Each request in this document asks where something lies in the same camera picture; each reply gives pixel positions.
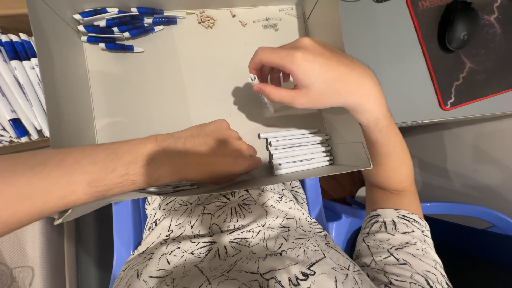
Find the red-bordered mouse pad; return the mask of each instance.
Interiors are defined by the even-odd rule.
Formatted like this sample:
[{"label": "red-bordered mouse pad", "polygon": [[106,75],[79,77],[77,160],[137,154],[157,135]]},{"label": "red-bordered mouse pad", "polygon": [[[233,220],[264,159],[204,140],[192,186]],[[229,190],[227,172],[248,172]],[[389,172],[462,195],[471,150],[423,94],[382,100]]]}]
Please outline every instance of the red-bordered mouse pad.
[{"label": "red-bordered mouse pad", "polygon": [[463,49],[438,44],[438,24],[450,0],[407,0],[425,60],[443,110],[512,91],[512,2],[474,0],[481,24]]}]

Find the right hand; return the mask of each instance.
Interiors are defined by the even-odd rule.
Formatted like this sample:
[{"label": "right hand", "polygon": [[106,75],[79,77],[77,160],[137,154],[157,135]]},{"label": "right hand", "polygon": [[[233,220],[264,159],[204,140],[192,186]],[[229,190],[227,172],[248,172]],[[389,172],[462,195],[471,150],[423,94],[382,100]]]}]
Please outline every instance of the right hand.
[{"label": "right hand", "polygon": [[[260,47],[249,72],[262,82],[254,91],[273,102],[296,108],[345,107],[360,122],[388,110],[372,71],[320,40],[302,37],[277,48]],[[281,88],[281,73],[284,82],[293,77],[293,89]]]},{"label": "right hand", "polygon": [[220,184],[258,168],[256,149],[242,140],[226,120],[156,135],[155,182],[191,180]]}]

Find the stack of pens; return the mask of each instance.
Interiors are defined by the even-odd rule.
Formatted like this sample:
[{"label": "stack of pens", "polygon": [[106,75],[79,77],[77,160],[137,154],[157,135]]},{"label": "stack of pens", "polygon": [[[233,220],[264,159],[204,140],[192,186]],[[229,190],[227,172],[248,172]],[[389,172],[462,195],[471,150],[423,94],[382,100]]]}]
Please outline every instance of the stack of pens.
[{"label": "stack of pens", "polygon": [[283,175],[332,164],[331,147],[326,134],[312,134],[318,129],[297,129],[258,134],[266,139],[274,175]]},{"label": "stack of pens", "polygon": [[193,181],[176,181],[169,184],[139,189],[136,190],[135,192],[147,193],[152,195],[165,195],[173,192],[186,191],[199,187],[199,184]]},{"label": "stack of pens", "polygon": [[176,25],[185,16],[170,14],[162,9],[136,7],[131,12],[117,8],[95,8],[73,15],[80,22],[78,30],[83,42],[98,44],[102,50],[136,53],[144,49],[117,43],[128,38],[139,38]]},{"label": "stack of pens", "polygon": [[0,146],[49,136],[34,39],[0,33]]}]

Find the computer mouse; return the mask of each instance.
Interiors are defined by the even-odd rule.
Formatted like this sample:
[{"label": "computer mouse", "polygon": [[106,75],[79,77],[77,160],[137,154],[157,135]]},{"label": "computer mouse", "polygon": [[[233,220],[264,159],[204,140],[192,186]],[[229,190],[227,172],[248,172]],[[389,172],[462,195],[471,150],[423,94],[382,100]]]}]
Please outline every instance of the computer mouse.
[{"label": "computer mouse", "polygon": [[480,15],[473,3],[453,0],[444,9],[439,22],[439,44],[445,50],[458,51],[473,40],[479,27]]}]

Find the open box lid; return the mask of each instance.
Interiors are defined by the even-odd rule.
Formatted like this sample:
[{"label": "open box lid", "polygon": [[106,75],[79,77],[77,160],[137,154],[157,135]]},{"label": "open box lid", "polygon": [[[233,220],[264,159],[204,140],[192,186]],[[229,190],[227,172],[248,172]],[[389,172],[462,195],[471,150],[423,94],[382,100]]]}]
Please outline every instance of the open box lid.
[{"label": "open box lid", "polygon": [[[47,99],[52,147],[133,139],[179,131],[222,118],[257,149],[263,160],[263,167],[241,179],[173,196],[250,189],[370,168],[361,128],[347,110],[277,106],[271,114],[248,83],[247,64],[256,48],[275,47],[304,36],[303,15],[309,18],[311,36],[342,48],[338,9],[329,7],[333,3],[337,6],[335,0],[317,4],[306,15],[302,13],[302,1],[290,0],[145,2],[144,6],[177,10],[182,14],[183,11],[211,9],[208,12],[218,21],[214,29],[205,30],[197,25],[195,17],[189,16],[157,34],[126,42],[143,47],[144,53],[120,54],[82,43],[72,14],[94,7],[129,10],[141,4],[28,0]],[[252,23],[257,18],[275,16],[277,6],[294,6],[298,19],[283,16],[279,32],[263,30],[261,24]],[[312,6],[311,3],[305,5],[307,9]],[[228,9],[234,9],[237,18],[232,18]],[[238,23],[240,19],[248,23],[247,27]],[[331,136],[328,143],[334,164],[273,176],[266,163],[265,142],[258,140],[258,133],[296,128],[315,128]],[[130,193],[112,201],[144,196]]]}]

